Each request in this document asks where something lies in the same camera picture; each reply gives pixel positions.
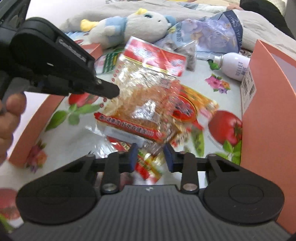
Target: fingertip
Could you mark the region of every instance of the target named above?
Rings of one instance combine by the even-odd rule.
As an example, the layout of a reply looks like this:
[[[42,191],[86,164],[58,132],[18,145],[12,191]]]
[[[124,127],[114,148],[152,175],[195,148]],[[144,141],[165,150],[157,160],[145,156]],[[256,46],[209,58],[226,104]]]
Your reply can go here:
[[[21,115],[27,105],[27,98],[24,93],[11,95],[6,101],[6,110],[14,115]]]

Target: gray fabric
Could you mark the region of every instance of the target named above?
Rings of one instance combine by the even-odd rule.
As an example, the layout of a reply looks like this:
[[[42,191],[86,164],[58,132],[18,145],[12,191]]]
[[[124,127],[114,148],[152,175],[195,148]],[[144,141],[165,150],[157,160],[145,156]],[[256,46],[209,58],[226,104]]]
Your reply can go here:
[[[185,8],[174,1],[122,1],[106,4],[103,7],[94,8],[67,19],[61,25],[60,29],[64,32],[79,31],[80,21],[83,19],[100,21],[114,16],[126,17],[136,12],[139,8],[145,8],[163,15],[174,16],[177,22],[187,18],[200,19],[214,15],[213,13]],[[239,10],[234,10],[234,12],[243,25],[242,48],[253,51],[257,39],[260,39],[275,46],[296,60],[296,41],[294,39],[282,33],[257,13]]]

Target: plush toy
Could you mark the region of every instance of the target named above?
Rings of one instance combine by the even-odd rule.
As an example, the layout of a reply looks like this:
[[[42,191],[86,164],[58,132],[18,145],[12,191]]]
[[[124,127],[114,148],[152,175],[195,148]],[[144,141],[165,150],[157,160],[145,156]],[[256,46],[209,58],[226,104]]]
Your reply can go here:
[[[140,8],[125,18],[112,17],[99,22],[81,21],[81,31],[89,31],[92,43],[100,43],[103,49],[127,42],[131,36],[153,43],[163,38],[167,30],[176,24],[172,16],[163,16]]]

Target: yellow plush tail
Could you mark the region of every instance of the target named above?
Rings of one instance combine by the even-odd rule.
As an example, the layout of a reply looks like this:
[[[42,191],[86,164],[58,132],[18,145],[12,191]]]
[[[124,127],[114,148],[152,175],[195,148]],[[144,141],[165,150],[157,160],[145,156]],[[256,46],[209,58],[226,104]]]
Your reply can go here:
[[[99,22],[92,22],[92,21],[89,21],[87,19],[83,19],[80,22],[80,30],[83,31],[83,32],[88,32],[91,29],[93,29],[95,26],[97,26],[98,23]]]

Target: black fabric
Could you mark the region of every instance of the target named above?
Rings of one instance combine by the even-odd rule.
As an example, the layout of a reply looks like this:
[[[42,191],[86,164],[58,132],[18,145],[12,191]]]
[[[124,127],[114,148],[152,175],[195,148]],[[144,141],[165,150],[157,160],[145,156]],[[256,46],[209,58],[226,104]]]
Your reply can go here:
[[[288,28],[285,18],[271,2],[267,0],[241,0],[239,6],[246,11],[259,13],[271,22],[277,29],[295,39],[291,30]]]

